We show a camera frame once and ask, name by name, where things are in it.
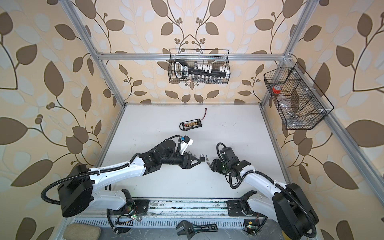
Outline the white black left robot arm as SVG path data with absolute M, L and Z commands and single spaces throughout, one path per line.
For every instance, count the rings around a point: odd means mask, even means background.
M 186 151 L 193 143 L 189 137 L 168 138 L 145 153 L 137 153 L 126 162 L 107 167 L 87 168 L 84 164 L 42 190 L 43 201 L 61 206 L 62 216 L 69 218 L 85 210 L 113 210 L 124 212 L 134 205 L 128 190 L 107 190 L 115 183 L 154 173 L 162 165 L 176 165 L 189 170 L 205 161 Z

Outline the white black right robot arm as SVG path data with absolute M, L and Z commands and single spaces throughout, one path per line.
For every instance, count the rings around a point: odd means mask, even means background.
M 224 175 L 233 190 L 242 183 L 255 188 L 242 196 L 245 215 L 260 213 L 274 220 L 291 240 L 317 236 L 319 218 L 299 185 L 273 180 L 248 161 L 240 161 L 223 143 L 217 143 L 216 151 L 218 157 L 210 165 L 213 172 Z

